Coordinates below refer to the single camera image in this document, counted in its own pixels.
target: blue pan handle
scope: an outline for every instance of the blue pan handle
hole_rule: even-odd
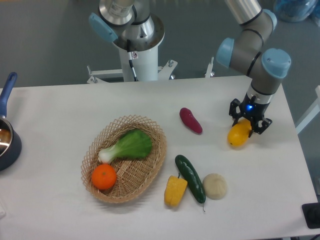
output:
[[[17,80],[17,73],[11,72],[0,95],[0,116],[7,116],[7,102]]]

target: cable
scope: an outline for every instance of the cable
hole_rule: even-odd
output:
[[[131,41],[127,40],[126,41],[126,51],[128,53],[129,65],[130,65],[130,68],[131,68],[131,71],[132,71],[132,74],[133,74],[134,81],[138,82],[137,74],[136,74],[136,71],[135,71],[135,68],[134,68],[134,64],[132,62],[132,56],[131,56],[131,53],[130,53],[130,45],[131,45]]]
[[[315,235],[313,238],[311,238],[310,240],[316,240],[318,237],[320,237],[320,234]]]

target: toy bok choy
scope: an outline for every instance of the toy bok choy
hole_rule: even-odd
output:
[[[122,135],[115,145],[102,149],[98,161],[110,164],[116,158],[145,158],[151,149],[151,138],[140,129],[132,129]]]

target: blue joint cap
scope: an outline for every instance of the blue joint cap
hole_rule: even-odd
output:
[[[287,76],[291,66],[291,58],[281,49],[270,48],[262,54],[262,66],[268,74],[277,79]]]
[[[118,38],[114,30],[95,13],[89,16],[89,24],[95,33],[107,42],[112,43]]]
[[[231,62],[232,51],[234,49],[235,40],[232,38],[226,38],[223,40],[219,46],[218,51],[216,52],[216,60],[221,65],[229,68]]]
[[[277,23],[278,23],[276,15],[272,11],[270,11],[268,9],[263,9],[263,11],[270,16],[270,18],[271,18],[271,20],[273,22],[273,31],[274,31],[276,26],[277,26]]]

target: wicker basket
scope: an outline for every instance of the wicker basket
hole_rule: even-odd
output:
[[[93,170],[100,164],[98,153],[114,145],[120,136],[131,129],[140,129],[152,141],[151,153],[144,159],[115,159],[110,164],[117,174],[115,185],[98,190],[91,182]],[[136,115],[115,119],[95,138],[82,161],[81,174],[85,188],[97,199],[106,203],[124,203],[143,193],[158,174],[167,152],[166,136],[160,126],[147,117]]]

